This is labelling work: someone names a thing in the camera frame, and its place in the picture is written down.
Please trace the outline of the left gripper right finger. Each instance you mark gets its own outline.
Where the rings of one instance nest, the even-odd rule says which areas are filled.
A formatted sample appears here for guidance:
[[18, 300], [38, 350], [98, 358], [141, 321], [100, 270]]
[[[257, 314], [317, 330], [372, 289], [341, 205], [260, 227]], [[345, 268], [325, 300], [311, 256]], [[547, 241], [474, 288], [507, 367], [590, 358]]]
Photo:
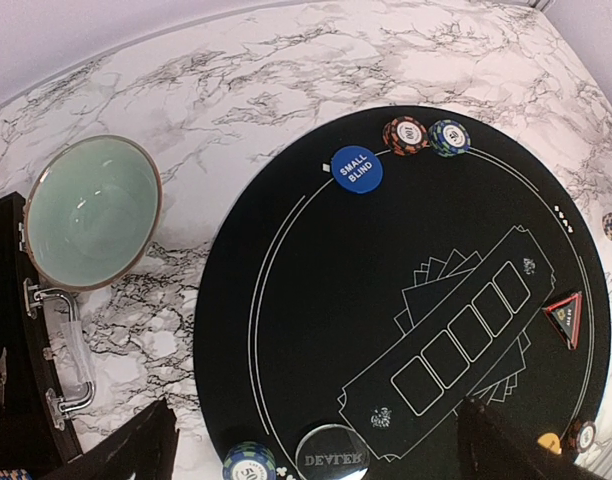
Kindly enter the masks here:
[[528, 440], [480, 400], [458, 410], [457, 458], [462, 479], [597, 479], [599, 476]]

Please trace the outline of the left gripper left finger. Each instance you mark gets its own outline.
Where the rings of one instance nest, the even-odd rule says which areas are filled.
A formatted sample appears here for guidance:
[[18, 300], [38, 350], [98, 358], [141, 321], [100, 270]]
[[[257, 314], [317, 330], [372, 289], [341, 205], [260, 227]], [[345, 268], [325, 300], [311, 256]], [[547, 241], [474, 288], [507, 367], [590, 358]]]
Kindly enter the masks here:
[[93, 449], [46, 474], [64, 480], [171, 480], [178, 446], [177, 417], [156, 400]]

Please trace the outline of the orange big blind button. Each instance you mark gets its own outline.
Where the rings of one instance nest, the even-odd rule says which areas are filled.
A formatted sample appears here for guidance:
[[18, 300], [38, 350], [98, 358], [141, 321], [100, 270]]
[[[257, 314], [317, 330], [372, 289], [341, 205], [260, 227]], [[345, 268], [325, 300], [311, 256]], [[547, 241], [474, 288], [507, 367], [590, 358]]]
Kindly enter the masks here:
[[561, 441], [560, 438], [557, 434], [553, 433], [553, 432], [547, 432], [542, 434], [538, 440], [537, 443], [543, 447], [544, 449], [548, 450], [549, 452], [555, 454], [555, 455], [561, 455], [562, 454], [562, 447], [561, 447]]

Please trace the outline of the red chip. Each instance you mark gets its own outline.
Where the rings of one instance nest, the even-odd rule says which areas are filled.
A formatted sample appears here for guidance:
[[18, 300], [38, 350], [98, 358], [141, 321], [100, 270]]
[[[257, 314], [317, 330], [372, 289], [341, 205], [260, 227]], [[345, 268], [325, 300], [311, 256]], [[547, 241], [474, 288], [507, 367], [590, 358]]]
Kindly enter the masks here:
[[595, 441], [596, 425], [591, 420], [576, 420], [571, 426], [569, 444], [577, 453], [585, 453]]
[[411, 116], [399, 116], [385, 124], [382, 139], [399, 156], [414, 155], [430, 146], [426, 128]]

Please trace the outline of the green chip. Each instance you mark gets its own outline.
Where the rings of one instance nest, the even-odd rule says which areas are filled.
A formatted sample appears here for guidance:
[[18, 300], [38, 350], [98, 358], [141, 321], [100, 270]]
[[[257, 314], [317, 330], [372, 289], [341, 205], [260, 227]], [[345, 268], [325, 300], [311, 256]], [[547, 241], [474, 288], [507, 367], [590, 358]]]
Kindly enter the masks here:
[[429, 127], [428, 137], [432, 150], [444, 158], [465, 154], [471, 148], [470, 134], [455, 120], [436, 121]]
[[276, 461], [273, 453], [255, 441], [232, 447], [223, 461], [224, 480], [275, 480]]

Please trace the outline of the red black triangle all-in marker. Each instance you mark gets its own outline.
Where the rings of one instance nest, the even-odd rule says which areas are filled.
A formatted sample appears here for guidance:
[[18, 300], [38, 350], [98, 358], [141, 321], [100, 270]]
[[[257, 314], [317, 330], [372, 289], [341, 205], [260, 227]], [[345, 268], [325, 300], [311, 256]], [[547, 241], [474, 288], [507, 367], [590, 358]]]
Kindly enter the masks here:
[[542, 312], [570, 351], [578, 347], [583, 294], [570, 293], [542, 308]]

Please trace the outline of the blue small blind button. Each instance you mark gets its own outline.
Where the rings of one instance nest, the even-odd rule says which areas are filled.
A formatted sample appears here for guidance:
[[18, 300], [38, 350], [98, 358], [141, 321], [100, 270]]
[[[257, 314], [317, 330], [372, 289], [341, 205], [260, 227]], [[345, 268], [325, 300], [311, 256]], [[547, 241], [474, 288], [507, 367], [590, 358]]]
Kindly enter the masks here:
[[338, 150], [331, 160], [331, 173], [345, 190], [367, 194], [377, 189], [384, 175], [380, 159], [371, 150], [351, 145]]

